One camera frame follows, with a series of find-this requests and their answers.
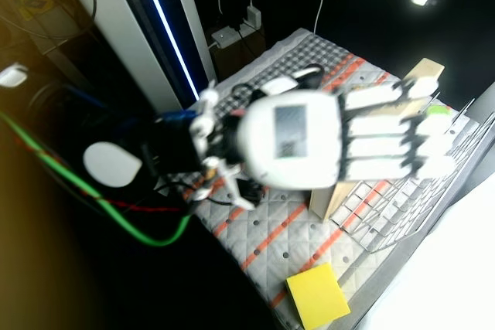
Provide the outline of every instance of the green wire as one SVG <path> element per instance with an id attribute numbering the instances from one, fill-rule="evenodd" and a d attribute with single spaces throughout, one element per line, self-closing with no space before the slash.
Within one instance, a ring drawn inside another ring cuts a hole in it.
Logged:
<path id="1" fill-rule="evenodd" d="M 53 157 L 45 153 L 44 148 L 42 148 L 34 139 L 32 139 L 29 134 L 27 134 L 24 129 L 17 125 L 9 116 L 0 111 L 0 118 L 5 121 L 6 124 L 33 150 L 36 151 L 38 157 L 45 162 L 53 171 L 58 173 L 60 176 L 65 178 L 67 181 L 72 182 L 74 185 L 84 190 L 88 195 L 96 199 L 96 201 L 101 205 L 105 212 L 114 219 L 124 230 L 129 232 L 136 240 L 141 241 L 152 247 L 165 247 L 174 243 L 181 237 L 184 230 L 187 227 L 190 216 L 184 216 L 179 221 L 179 226 L 177 231 L 167 240 L 155 240 L 150 236 L 144 234 L 136 227 L 134 227 L 128 220 L 126 220 L 109 202 L 102 199 L 102 195 L 94 189 L 91 185 L 87 184 L 83 179 L 72 173 L 65 166 L 59 164 Z"/>

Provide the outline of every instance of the yellow sponge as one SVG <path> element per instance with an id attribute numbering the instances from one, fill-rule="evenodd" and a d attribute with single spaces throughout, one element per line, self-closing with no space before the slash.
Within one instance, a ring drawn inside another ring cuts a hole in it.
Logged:
<path id="1" fill-rule="evenodd" d="M 289 277 L 287 287 L 305 330 L 312 330 L 350 313 L 328 263 Z"/>

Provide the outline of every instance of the green object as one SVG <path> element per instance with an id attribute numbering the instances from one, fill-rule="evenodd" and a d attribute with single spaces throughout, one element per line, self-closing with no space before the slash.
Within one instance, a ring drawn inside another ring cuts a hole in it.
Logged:
<path id="1" fill-rule="evenodd" d="M 0 111 L 0 118 L 33 150 L 36 151 L 37 156 L 45 162 L 53 171 L 65 178 L 67 181 L 73 183 L 80 189 L 84 190 L 88 195 L 92 196 L 104 209 L 108 215 L 117 222 L 124 230 L 129 232 L 136 240 L 142 243 L 150 245 L 152 247 L 165 247 L 174 243 L 181 237 L 184 230 L 187 227 L 190 216 L 184 216 L 177 227 L 177 231 L 167 240 L 155 240 L 150 236 L 144 234 L 142 231 L 134 227 L 128 220 L 126 220 L 108 201 L 102 198 L 102 195 L 94 189 L 91 185 L 87 184 L 76 174 L 72 173 L 65 166 L 57 162 L 52 156 L 48 155 L 43 147 L 41 147 L 29 134 L 24 131 L 17 123 L 13 121 L 8 115 Z"/>
<path id="2" fill-rule="evenodd" d="M 432 106 L 426 109 L 426 115 L 448 115 L 450 114 L 450 110 L 446 106 L 442 106 L 439 104 L 433 104 Z"/>

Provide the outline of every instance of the wire basket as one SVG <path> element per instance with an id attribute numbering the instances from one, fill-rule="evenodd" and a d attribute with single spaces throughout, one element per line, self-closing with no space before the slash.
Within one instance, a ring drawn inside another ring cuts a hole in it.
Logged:
<path id="1" fill-rule="evenodd" d="M 330 219 L 370 253 L 412 236 L 426 224 L 494 124 L 495 113 L 477 128 L 458 135 L 448 153 L 456 162 L 452 174 L 433 180 L 359 182 Z"/>

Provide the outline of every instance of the blue light strip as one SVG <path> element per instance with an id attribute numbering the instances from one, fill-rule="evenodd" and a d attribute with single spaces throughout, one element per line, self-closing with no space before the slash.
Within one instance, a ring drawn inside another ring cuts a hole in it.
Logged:
<path id="1" fill-rule="evenodd" d="M 162 24 L 163 27 L 165 28 L 165 31 L 167 31 L 167 35 L 169 36 L 173 49 L 176 51 L 176 55 L 177 58 L 179 59 L 180 66 L 182 66 L 183 68 L 184 75 L 186 75 L 186 79 L 189 82 L 189 85 L 191 86 L 191 90 L 193 91 L 194 97 L 196 98 L 196 100 L 199 100 L 200 98 L 198 97 L 198 92 L 196 91 L 196 87 L 194 86 L 193 80 L 191 79 L 186 63 L 184 62 L 183 55 L 181 54 L 179 47 L 177 46 L 176 38 L 173 37 L 172 30 L 170 29 L 169 23 L 167 22 L 167 18 L 165 17 L 165 13 L 163 12 L 162 5 L 160 4 L 159 0 L 153 0 L 153 3 L 155 3 L 156 10 L 158 11 L 160 19 L 162 20 Z"/>

